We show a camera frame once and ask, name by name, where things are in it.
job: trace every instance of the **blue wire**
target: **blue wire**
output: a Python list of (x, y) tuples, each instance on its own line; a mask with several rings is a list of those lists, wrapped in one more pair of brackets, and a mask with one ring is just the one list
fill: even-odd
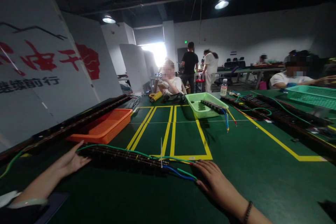
[(228, 121), (228, 115), (226, 114), (225, 110), (222, 109), (224, 115), (225, 115), (225, 119), (226, 119), (226, 127), (228, 128), (229, 127), (229, 121)]
[(170, 166), (162, 166), (163, 168), (168, 168), (170, 170), (172, 170), (173, 172), (175, 172), (177, 175), (179, 175), (182, 178), (188, 179), (188, 180), (194, 180), (192, 177), (187, 177), (187, 176), (183, 176), (182, 174), (180, 174), (178, 171), (175, 171), (172, 167)]

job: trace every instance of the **ceiling light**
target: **ceiling light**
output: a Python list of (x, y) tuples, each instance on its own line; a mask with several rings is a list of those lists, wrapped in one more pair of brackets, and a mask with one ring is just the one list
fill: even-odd
[(223, 9), (229, 5), (229, 2), (226, 0), (219, 0), (218, 4), (215, 6), (215, 9)]
[(116, 21), (112, 19), (112, 17), (109, 14), (104, 15), (103, 21), (105, 23), (116, 23)]

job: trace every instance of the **bright window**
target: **bright window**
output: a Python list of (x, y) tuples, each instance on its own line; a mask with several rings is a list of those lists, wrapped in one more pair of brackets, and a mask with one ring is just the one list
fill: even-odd
[(154, 43), (141, 46), (145, 51), (150, 51), (154, 54), (154, 60), (157, 67), (162, 67), (167, 57), (166, 45), (164, 43)]

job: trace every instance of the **red stool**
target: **red stool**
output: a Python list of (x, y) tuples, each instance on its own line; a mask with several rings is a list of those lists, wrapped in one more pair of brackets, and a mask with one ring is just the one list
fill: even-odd
[(202, 93), (204, 93), (204, 82), (205, 80), (196, 80), (196, 86), (195, 86), (195, 93), (197, 93), (197, 89), (198, 89), (198, 83), (201, 83), (201, 89), (202, 89)]

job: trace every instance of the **orange plastic basket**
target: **orange plastic basket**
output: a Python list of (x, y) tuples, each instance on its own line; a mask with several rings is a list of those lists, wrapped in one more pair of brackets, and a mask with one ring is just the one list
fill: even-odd
[(67, 139), (75, 142), (84, 140), (95, 144), (108, 144), (130, 123), (132, 112), (132, 109), (114, 109)]

